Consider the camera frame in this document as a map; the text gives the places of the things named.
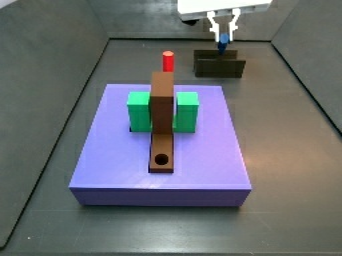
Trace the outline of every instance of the brown upright peg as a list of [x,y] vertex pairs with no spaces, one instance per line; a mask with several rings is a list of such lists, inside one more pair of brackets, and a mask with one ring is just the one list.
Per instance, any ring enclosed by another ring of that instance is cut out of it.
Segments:
[[150,112],[153,121],[150,172],[174,172],[174,73],[154,72]]

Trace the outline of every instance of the purple block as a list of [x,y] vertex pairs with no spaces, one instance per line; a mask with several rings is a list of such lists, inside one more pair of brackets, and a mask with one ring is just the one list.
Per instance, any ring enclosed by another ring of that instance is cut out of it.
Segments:
[[149,173],[152,133],[130,132],[129,93],[150,85],[107,85],[70,189],[83,205],[241,206],[252,183],[221,86],[198,92],[197,133],[176,133],[173,174]]

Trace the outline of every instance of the black base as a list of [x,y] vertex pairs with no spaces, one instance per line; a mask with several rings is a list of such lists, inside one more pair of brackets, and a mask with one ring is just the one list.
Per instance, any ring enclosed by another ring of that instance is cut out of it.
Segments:
[[237,60],[238,51],[228,50],[220,55],[217,50],[194,51],[194,71],[197,77],[241,78],[246,60]]

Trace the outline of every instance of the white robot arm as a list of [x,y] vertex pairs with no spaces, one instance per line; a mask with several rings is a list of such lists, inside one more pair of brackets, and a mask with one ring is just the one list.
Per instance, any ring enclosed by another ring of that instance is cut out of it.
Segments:
[[210,31],[216,33],[220,42],[220,24],[214,17],[234,15],[230,22],[230,41],[233,32],[238,29],[237,20],[242,13],[262,12],[269,9],[273,0],[178,0],[178,15],[184,21],[209,18]]

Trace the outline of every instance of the red peg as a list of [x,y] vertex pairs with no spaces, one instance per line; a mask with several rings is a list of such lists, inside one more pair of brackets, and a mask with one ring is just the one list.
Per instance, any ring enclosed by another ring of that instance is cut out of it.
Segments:
[[174,53],[164,52],[164,72],[174,72]]

